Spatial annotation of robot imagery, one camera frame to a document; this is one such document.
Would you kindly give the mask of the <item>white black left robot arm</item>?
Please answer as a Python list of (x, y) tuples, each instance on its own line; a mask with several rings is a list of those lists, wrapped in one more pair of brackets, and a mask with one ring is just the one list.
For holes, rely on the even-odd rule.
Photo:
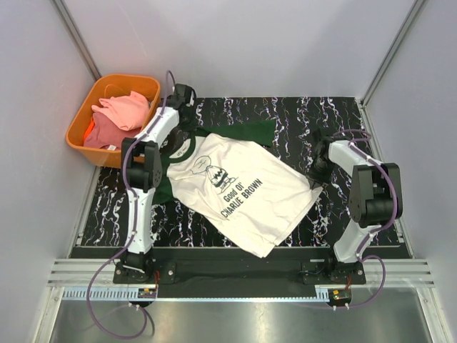
[(120, 255), (116, 273), (148, 282), (154, 275), (151, 256), (151, 210), (154, 194), (163, 175), (160, 148), (180, 124), (191, 122), (189, 113), (196, 100), (195, 90), (176, 84), (150, 122), (121, 145), (121, 170), (129, 201), (126, 248)]

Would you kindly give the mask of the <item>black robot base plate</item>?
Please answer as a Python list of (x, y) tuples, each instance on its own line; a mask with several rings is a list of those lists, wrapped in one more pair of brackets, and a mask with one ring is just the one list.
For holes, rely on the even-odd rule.
[(158, 283), (159, 298), (272, 299), (305, 298), (317, 294), (318, 285), (358, 286), (366, 284), (362, 265), (346, 278), (332, 281), (323, 272), (331, 250), (318, 247), (279, 247), (258, 258), (239, 248), (154, 248), (154, 273), (141, 281), (114, 271), (116, 284)]

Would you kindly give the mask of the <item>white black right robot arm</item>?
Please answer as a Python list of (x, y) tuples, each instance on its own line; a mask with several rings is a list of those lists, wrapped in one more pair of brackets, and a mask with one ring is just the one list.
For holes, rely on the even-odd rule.
[(312, 133), (313, 161), (306, 175), (312, 189), (330, 184), (336, 167), (351, 177), (351, 220), (331, 248), (323, 269), (327, 280), (336, 284), (357, 272), (373, 238), (390, 228), (403, 213), (399, 166), (363, 152), (356, 145), (359, 140), (345, 137), (346, 132), (330, 136), (320, 130)]

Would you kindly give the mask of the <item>white green raglan t-shirt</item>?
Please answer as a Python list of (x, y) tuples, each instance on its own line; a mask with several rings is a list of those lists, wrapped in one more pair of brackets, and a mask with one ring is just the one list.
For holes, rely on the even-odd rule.
[(267, 151), (274, 121), (198, 128), (161, 158), (154, 204), (172, 200), (204, 216), (236, 246), (268, 256), (321, 195), (308, 179)]

